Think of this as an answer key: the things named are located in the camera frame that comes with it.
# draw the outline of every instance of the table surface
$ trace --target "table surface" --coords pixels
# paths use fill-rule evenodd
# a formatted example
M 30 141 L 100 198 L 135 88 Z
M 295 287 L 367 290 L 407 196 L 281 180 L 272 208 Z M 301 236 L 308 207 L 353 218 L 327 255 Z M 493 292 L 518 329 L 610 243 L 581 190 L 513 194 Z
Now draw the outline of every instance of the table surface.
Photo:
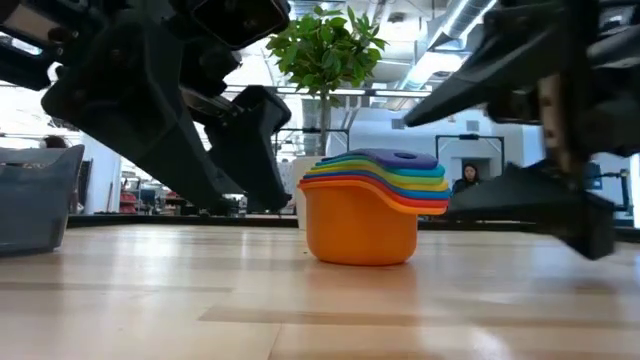
M 421 232 L 411 262 L 315 261 L 294 229 L 69 230 L 0 259 L 3 359 L 638 359 L 638 246 Z

